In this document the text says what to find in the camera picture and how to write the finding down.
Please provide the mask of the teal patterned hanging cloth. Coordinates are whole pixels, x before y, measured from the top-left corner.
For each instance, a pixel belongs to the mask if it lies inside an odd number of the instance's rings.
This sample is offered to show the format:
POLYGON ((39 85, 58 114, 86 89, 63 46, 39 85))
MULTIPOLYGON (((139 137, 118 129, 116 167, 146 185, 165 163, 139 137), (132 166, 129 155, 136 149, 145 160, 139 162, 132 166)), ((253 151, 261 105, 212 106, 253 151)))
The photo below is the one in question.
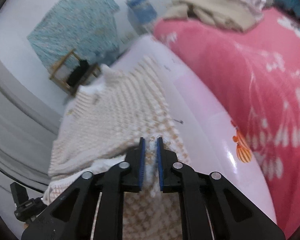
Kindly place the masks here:
POLYGON ((114 0, 59 0, 27 39, 46 69, 71 50, 95 63, 102 53, 119 52, 118 10, 114 0))

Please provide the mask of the black item on chair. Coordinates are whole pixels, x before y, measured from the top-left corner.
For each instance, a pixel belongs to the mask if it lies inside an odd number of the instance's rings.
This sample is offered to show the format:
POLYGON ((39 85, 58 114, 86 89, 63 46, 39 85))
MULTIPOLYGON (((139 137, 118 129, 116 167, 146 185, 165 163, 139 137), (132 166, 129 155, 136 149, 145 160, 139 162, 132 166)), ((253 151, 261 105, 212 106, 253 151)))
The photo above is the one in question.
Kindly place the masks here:
POLYGON ((87 60, 80 60, 79 65, 74 69, 74 71, 69 75, 66 84, 69 87, 75 87, 79 80, 89 69, 89 63, 87 60))

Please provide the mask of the wooden chair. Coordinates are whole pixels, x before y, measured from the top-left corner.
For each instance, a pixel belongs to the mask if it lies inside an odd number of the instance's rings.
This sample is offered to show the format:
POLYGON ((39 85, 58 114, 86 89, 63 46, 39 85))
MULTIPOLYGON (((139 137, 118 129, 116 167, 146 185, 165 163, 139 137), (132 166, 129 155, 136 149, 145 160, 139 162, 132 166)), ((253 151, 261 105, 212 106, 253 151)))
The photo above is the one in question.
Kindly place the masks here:
POLYGON ((81 59, 72 49, 62 56, 49 69, 49 79, 57 84, 70 96, 75 96, 79 86, 87 85, 91 76, 98 77, 101 69, 98 63, 89 64, 87 60, 81 59), (77 66, 70 72, 66 69, 65 63, 68 58, 74 57, 77 66))

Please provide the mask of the beige white knitted sweater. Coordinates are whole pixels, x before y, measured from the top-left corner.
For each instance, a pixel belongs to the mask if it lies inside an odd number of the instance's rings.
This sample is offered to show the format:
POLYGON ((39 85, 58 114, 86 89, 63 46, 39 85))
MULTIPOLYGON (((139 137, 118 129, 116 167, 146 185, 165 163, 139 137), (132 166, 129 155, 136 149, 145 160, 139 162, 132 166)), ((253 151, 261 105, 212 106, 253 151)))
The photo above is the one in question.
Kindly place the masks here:
POLYGON ((190 162, 170 115, 158 64, 143 58, 132 70, 102 67, 104 83, 81 88, 53 142, 43 202, 51 204, 84 171, 106 172, 123 161, 126 150, 146 142, 142 191, 126 193, 124 239, 181 239, 179 197, 159 189, 157 139, 190 162))

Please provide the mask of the pink floral blanket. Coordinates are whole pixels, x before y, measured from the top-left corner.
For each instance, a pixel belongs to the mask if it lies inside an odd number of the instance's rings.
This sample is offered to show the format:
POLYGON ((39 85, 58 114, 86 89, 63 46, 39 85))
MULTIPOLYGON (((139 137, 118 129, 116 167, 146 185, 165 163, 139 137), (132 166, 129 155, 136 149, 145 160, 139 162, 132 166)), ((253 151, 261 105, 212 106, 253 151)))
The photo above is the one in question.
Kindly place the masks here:
POLYGON ((271 8, 246 33, 160 20, 154 35, 232 117, 266 178, 279 227, 300 239, 300 21, 271 8))

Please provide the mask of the grey window curtain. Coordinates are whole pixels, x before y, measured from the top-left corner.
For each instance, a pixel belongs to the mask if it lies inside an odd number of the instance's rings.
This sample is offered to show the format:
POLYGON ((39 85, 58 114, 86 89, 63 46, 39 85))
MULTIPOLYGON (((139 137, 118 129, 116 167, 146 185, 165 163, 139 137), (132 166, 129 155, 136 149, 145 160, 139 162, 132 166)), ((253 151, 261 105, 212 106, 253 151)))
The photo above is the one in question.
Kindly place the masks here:
POLYGON ((50 178, 58 114, 25 88, 0 61, 0 171, 38 191, 50 178))

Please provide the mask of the lilac balloon print bedsheet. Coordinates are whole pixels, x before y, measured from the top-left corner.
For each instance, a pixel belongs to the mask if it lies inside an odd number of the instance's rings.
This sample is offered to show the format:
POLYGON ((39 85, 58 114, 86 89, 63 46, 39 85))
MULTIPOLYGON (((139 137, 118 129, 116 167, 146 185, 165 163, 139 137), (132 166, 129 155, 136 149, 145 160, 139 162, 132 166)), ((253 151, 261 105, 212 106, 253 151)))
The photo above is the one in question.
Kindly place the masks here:
POLYGON ((170 115, 191 159, 200 173, 218 171, 243 192, 269 218, 276 220, 266 180, 255 158, 244 163, 236 155, 231 118, 192 70, 153 36, 139 38, 114 64, 128 72, 145 56, 159 67, 170 115))

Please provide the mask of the beige folded garment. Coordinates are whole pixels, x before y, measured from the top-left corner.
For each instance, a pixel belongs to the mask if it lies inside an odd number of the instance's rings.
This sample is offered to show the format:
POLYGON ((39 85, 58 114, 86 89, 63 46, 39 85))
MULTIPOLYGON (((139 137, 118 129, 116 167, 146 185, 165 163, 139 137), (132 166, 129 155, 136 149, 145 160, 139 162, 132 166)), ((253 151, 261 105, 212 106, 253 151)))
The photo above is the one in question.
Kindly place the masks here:
POLYGON ((244 33, 260 23, 263 14, 240 0, 173 0, 162 18, 195 18, 210 26, 244 33))

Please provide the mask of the blue water dispenser bottle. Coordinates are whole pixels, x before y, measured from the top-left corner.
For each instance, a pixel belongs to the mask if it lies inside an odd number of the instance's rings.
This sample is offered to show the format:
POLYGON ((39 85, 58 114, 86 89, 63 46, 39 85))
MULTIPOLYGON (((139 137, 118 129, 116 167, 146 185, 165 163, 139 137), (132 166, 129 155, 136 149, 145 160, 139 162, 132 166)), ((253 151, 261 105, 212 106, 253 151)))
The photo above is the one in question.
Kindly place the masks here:
POLYGON ((128 20, 137 34, 153 33, 157 11, 149 0, 126 0, 128 20))

